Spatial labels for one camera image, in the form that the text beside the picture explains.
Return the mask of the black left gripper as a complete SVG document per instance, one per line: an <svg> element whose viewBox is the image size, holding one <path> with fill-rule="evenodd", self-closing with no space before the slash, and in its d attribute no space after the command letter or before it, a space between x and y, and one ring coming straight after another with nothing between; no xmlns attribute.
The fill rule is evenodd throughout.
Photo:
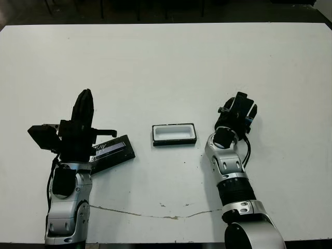
<svg viewBox="0 0 332 249"><path fill-rule="evenodd" d="M60 155L63 161L88 161L96 155L93 145L98 136L117 136L112 129L91 127L94 114L93 96L90 89L83 90L73 106L71 121L61 120L59 124L43 124L42 149Z"/></svg>

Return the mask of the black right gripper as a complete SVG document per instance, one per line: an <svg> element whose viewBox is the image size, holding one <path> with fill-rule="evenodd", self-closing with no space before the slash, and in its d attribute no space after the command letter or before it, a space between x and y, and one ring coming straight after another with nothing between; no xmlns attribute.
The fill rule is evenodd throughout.
<svg viewBox="0 0 332 249"><path fill-rule="evenodd" d="M223 107L218 109L220 116L214 125L214 130L218 127L227 127L237 135L249 133L250 124L245 121L249 110L249 105L237 104L237 98L231 97Z"/></svg>

